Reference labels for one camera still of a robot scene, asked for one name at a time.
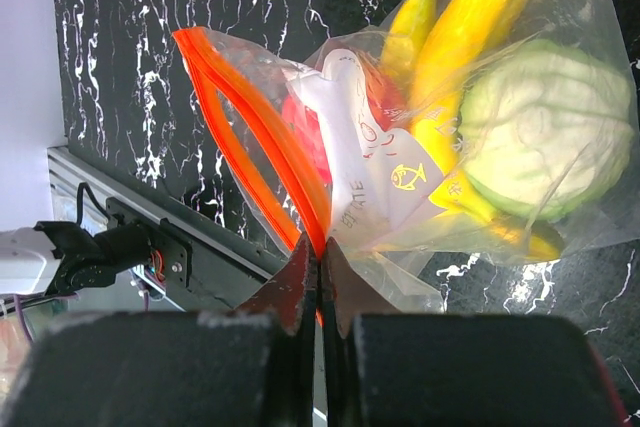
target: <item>yellow fish drawing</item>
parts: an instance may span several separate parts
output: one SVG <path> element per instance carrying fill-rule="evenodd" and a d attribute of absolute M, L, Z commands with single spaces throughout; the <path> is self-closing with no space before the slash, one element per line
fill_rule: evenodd
<path fill-rule="evenodd" d="M 411 177 L 411 180 L 408 182 L 405 181 L 407 174 L 413 174 L 413 177 Z M 427 181 L 427 176 L 424 175 L 424 167 L 422 164 L 418 166 L 417 170 L 400 164 L 391 172 L 391 182 L 393 182 L 393 185 L 397 189 L 416 190 L 416 182 L 418 179 L 422 179 L 424 182 Z"/>

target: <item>ziplock bag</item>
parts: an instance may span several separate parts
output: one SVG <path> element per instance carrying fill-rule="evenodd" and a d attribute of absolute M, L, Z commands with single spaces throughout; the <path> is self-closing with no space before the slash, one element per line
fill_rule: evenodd
<path fill-rule="evenodd" d="M 201 27 L 175 39 L 274 239 L 290 250 L 304 228 L 319 256 L 335 237 L 400 308 L 440 308 L 416 278 L 434 251 L 513 264 L 639 236 L 611 0 L 404 0 L 305 65 Z"/>

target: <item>green cabbage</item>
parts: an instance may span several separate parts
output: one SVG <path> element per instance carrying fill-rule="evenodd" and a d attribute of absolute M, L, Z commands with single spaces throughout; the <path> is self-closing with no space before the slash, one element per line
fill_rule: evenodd
<path fill-rule="evenodd" d="M 496 62 L 465 95 L 469 180 L 499 209 L 558 219 L 601 197 L 629 162 L 627 77 L 546 40 Z"/>

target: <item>marble table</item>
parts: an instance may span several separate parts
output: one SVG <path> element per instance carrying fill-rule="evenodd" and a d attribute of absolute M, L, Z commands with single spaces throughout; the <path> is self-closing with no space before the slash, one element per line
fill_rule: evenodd
<path fill-rule="evenodd" d="M 638 0 L 613 1 L 638 82 Z M 210 26 L 303 61 L 329 36 L 379 24 L 399 2 L 55 0 L 69 149 L 128 186 L 156 189 L 277 253 L 211 139 L 171 32 Z M 638 241 L 514 268 L 437 254 L 422 278 L 441 289 L 448 312 L 572 320 L 605 358 L 630 424 L 640 425 L 639 258 Z"/>

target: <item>yellow vegetable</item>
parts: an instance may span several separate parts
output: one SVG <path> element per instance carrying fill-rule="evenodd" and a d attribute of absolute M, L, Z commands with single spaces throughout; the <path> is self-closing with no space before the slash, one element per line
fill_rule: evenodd
<path fill-rule="evenodd" d="M 507 226 L 502 215 L 481 197 L 457 169 L 463 144 L 457 135 L 462 88 L 473 62 L 487 48 L 504 41 L 528 0 L 451 0 L 425 41 L 415 62 L 409 108 L 420 113 L 411 133 L 447 176 L 431 201 L 449 210 L 466 212 L 511 243 L 529 241 L 531 258 L 543 260 L 560 254 L 558 238 Z"/>
<path fill-rule="evenodd" d="M 406 0 L 393 19 L 380 57 L 380 70 L 403 86 L 436 20 L 436 0 Z"/>

